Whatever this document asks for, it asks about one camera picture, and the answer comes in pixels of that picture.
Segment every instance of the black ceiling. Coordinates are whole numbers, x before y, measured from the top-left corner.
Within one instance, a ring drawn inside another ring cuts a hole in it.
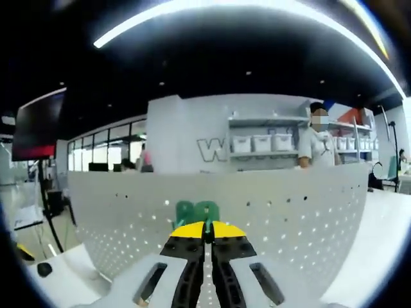
[[[96,38],[156,3],[77,0],[54,4],[51,13],[50,1],[27,2],[34,3],[31,13],[21,4],[14,11],[18,26],[8,40],[6,103],[0,112],[15,112],[64,83],[63,138],[144,114],[149,100],[172,94],[276,93],[372,107],[375,96],[393,88],[353,43],[316,22],[284,13],[251,8],[176,13],[145,22],[96,49]],[[305,2],[327,11],[383,58],[368,31],[338,1]],[[409,63],[401,57],[411,50],[407,38],[392,27],[391,17],[380,16],[399,51],[400,60],[387,65],[404,81],[401,74],[409,77]],[[393,93],[375,104],[399,105],[401,98]]]

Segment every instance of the monitor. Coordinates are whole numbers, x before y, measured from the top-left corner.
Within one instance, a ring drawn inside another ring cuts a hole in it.
[[[50,92],[19,108],[13,136],[13,161],[55,157],[65,92],[66,88]]]
[[[109,164],[106,162],[90,162],[89,171],[109,171]]]

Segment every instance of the white table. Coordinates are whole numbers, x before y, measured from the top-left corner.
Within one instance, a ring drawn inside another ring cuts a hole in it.
[[[411,170],[408,171],[408,174],[400,174],[398,180],[398,192],[400,194],[411,194]]]
[[[368,192],[353,247],[322,301],[360,308],[395,266],[410,224],[411,196]],[[110,283],[99,277],[83,245],[48,262],[53,273],[46,278],[37,275],[35,266],[29,271],[59,308],[90,304],[109,292]]]
[[[58,308],[91,304],[109,292],[110,282],[97,273],[82,244],[46,262],[53,268],[47,277],[39,276],[36,264],[28,272]]]
[[[360,308],[379,287],[385,287],[385,277],[407,245],[410,225],[411,196],[368,192],[354,244],[323,301]]]

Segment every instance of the white wall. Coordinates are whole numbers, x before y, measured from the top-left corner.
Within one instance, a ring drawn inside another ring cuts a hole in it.
[[[395,121],[396,123],[396,132],[397,132],[397,142],[398,150],[401,148],[405,150],[407,155],[410,155],[410,141],[408,138],[407,124],[405,122],[405,113],[403,106],[396,107],[394,109],[388,110],[386,112],[387,121]],[[385,172],[388,172],[388,167],[390,164],[391,156],[396,154],[395,144],[394,144],[394,132],[390,128],[391,142],[388,141],[387,130],[384,122],[383,114],[378,114],[375,117],[376,130],[378,141],[380,144],[378,154],[380,156],[380,162],[383,164]]]
[[[267,117],[273,114],[273,110],[281,115],[297,115],[298,108],[307,100],[285,95],[229,94],[191,99],[170,96],[151,101],[147,113],[147,150],[151,153],[155,172],[199,173],[244,169],[249,164],[227,163],[229,142],[225,139],[231,112],[237,111],[238,117]],[[247,131],[249,135],[267,133],[264,128]],[[295,165],[294,158],[278,162],[281,166],[275,167]],[[255,169],[269,169],[267,164],[273,165],[274,161],[267,158],[256,163],[259,166]]]

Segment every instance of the glass wall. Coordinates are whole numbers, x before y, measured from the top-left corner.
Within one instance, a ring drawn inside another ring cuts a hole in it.
[[[83,138],[83,162],[82,171],[89,170],[89,163],[92,162],[92,144],[94,136],[87,136]]]
[[[128,158],[136,163],[146,140],[145,121],[129,123],[70,142],[67,147],[69,171],[88,171],[89,163],[114,164]]]
[[[74,171],[74,141],[69,143],[67,150],[68,170]]]
[[[82,142],[83,142],[83,139],[78,139],[74,142],[74,171],[82,170],[82,161],[83,161]]]
[[[109,141],[109,170],[114,164],[120,164],[124,158],[129,158],[130,125],[123,125],[110,129]]]

